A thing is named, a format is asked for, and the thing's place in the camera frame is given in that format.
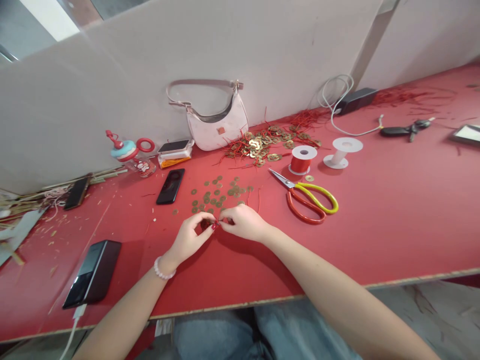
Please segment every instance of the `red thread spool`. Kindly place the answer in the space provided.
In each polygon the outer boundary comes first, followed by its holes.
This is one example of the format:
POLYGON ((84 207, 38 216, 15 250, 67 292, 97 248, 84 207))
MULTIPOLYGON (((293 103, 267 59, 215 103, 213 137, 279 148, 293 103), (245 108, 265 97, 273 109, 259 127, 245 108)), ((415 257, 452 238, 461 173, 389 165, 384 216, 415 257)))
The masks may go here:
POLYGON ((305 175, 310 172, 310 164, 312 159, 317 156, 317 150, 308 145, 295 147, 291 154, 293 155, 288 169, 292 174, 305 175))

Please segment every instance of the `jeans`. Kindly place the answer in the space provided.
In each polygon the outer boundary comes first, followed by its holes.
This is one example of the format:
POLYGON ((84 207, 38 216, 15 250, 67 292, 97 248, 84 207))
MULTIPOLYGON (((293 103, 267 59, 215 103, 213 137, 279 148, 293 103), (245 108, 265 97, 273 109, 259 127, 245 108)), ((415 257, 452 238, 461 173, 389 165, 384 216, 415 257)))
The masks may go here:
POLYGON ((178 317, 173 341, 183 360, 361 359, 308 299, 178 317))

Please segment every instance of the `water bottle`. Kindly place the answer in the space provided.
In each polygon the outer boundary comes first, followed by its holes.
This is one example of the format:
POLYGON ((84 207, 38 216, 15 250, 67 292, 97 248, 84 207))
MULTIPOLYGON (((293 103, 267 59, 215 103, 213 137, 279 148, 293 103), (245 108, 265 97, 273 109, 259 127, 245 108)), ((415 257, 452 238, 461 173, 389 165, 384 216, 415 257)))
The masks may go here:
POLYGON ((124 163, 133 172, 139 174, 141 178, 148 178, 157 170, 157 166, 148 157, 140 153, 140 151, 150 153, 155 149, 155 144, 152 140, 142 137, 138 139, 136 144, 131 140, 119 141, 119 136, 110 130, 106 131, 106 136, 113 142, 113 149, 110 151, 110 155, 119 162, 124 163), (150 147, 144 148, 142 143, 149 143, 150 147))

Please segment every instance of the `yellow scissors handle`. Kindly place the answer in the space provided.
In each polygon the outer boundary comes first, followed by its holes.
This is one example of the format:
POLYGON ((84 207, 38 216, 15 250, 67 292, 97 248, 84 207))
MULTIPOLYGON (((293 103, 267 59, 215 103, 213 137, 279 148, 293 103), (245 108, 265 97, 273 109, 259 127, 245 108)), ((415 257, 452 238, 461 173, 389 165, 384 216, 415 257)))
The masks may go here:
POLYGON ((315 205, 317 205, 320 209, 322 209, 327 214, 335 214, 339 210, 339 203, 337 202, 337 199, 335 199, 335 197, 328 190, 324 189, 323 187, 313 185, 313 184, 307 184, 307 183, 299 182, 299 183, 295 184, 295 189, 301 190, 305 194, 307 194, 307 196, 315 203, 315 205), (316 189, 319 192, 321 192, 322 194, 324 194, 328 198, 328 200, 330 200, 332 209, 330 210, 330 209, 327 209, 325 206, 323 206, 320 203, 320 201, 318 201, 318 199, 310 191, 308 191, 306 188, 316 189))

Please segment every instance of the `white handbag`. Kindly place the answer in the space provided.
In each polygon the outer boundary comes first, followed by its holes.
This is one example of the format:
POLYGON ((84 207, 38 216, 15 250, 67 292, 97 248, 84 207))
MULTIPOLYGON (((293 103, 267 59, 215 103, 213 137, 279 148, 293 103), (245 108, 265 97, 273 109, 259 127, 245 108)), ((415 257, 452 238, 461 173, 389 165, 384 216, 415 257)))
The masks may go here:
POLYGON ((196 145, 205 151, 219 149, 231 141, 239 139, 249 130, 249 121, 239 90, 244 84, 229 80, 185 79, 171 82, 166 88, 169 104, 185 107, 186 120, 196 145), (170 90, 177 85, 226 86, 232 88, 230 102, 226 108, 213 115, 200 115, 189 101, 175 101, 170 96, 170 90))

